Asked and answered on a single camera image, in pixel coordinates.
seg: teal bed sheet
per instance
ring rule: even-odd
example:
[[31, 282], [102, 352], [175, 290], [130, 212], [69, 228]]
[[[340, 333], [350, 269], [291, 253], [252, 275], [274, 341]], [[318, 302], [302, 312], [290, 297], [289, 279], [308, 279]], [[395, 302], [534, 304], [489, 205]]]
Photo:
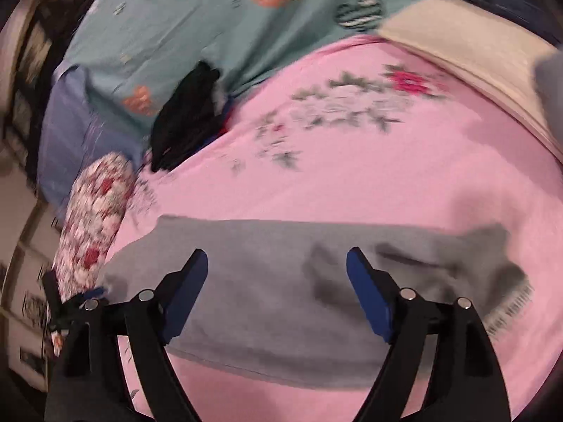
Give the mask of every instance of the teal bed sheet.
[[97, 0], [64, 65], [88, 71], [91, 105], [139, 138], [200, 59], [240, 96], [318, 47], [376, 28], [417, 0]]

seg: folded gray fabric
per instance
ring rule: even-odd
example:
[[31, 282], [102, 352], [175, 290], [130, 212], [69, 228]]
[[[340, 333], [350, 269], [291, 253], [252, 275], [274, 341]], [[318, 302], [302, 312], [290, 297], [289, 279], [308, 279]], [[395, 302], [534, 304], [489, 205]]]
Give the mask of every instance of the folded gray fabric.
[[559, 144], [563, 145], [563, 52], [561, 50], [536, 64], [534, 80], [551, 134]]
[[525, 274], [505, 256], [507, 238], [500, 225], [447, 236], [408, 226], [161, 217], [103, 267], [99, 282], [111, 301], [129, 300], [201, 248], [208, 276], [170, 353], [278, 382], [366, 387], [388, 346], [360, 307], [347, 252], [359, 246], [375, 268], [427, 299], [472, 299], [496, 329], [529, 295]]

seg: black and white striped heart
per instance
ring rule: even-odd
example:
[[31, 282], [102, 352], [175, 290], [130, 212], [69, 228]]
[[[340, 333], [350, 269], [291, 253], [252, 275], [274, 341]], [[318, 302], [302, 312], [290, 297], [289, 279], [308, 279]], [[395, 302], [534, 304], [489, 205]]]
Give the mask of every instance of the black and white striped heart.
[[341, 4], [334, 12], [334, 21], [348, 30], [366, 31], [379, 26], [385, 8], [382, 0], [358, 0]]

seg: pink bed sheet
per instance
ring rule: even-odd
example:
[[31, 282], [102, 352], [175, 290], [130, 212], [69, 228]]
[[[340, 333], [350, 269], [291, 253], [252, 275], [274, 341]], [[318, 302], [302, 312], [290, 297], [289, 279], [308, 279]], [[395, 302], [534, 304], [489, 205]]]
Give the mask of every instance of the pink bed sheet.
[[[454, 233], [501, 222], [535, 291], [494, 341], [515, 417], [563, 348], [562, 199], [555, 160], [504, 111], [424, 60], [357, 36], [282, 70], [228, 134], [173, 172], [143, 172], [110, 256], [162, 214]], [[140, 389], [122, 346], [129, 388]], [[295, 388], [170, 358], [207, 422], [349, 422], [368, 392]], [[142, 391], [133, 402], [148, 414]]]

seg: red and white floral cloth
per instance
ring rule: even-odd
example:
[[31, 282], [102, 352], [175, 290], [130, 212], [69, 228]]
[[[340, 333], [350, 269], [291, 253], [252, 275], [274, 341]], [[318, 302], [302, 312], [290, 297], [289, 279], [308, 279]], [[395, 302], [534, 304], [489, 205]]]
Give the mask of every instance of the red and white floral cloth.
[[[110, 153], [86, 168], [72, 185], [67, 218], [53, 270], [64, 302], [95, 286], [98, 271], [125, 215], [135, 174], [127, 159]], [[55, 353], [63, 337], [52, 336]]]

